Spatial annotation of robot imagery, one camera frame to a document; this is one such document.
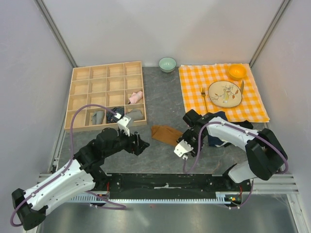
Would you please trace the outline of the brown underwear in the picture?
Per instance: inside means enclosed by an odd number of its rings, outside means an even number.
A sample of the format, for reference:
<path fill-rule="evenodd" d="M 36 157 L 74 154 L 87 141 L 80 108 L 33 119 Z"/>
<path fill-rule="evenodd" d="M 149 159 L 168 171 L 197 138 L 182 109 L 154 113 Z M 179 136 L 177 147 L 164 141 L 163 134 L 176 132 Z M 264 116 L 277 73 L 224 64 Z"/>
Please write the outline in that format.
<path fill-rule="evenodd" d="M 151 127 L 152 139 L 163 142 L 175 147 L 178 144 L 178 139 L 183 133 L 173 127 L 167 125 L 154 125 Z"/>

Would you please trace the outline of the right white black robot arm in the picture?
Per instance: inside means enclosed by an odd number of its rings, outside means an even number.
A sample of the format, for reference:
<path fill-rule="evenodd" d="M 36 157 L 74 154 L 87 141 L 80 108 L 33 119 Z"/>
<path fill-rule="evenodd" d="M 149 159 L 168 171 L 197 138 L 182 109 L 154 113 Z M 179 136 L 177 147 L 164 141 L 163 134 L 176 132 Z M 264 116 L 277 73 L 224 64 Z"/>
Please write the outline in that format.
<path fill-rule="evenodd" d="M 222 180 L 228 191 L 234 191 L 246 180 L 259 178 L 267 181 L 274 174 L 288 171 L 288 156 L 275 134 L 267 128 L 261 131 L 247 129 L 212 113 L 202 116 L 193 109 L 183 116 L 183 120 L 189 129 L 174 148 L 174 153 L 183 160 L 187 160 L 189 154 L 199 158 L 206 136 L 216 137 L 245 151 L 247 161 L 229 168 Z"/>

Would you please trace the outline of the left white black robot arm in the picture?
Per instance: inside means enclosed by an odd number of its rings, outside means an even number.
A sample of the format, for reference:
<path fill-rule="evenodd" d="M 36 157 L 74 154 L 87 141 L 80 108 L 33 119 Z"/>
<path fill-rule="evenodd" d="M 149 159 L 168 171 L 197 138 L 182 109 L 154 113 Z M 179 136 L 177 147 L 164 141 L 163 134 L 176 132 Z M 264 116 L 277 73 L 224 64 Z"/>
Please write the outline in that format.
<path fill-rule="evenodd" d="M 122 150 L 140 155 L 149 145 L 138 132 L 126 135 L 121 130 L 103 129 L 44 181 L 26 190 L 18 188 L 12 193 L 14 211 L 11 225 L 31 230 L 40 225 L 55 208 L 74 196 L 105 189 L 108 177 L 101 169 L 105 158 Z"/>

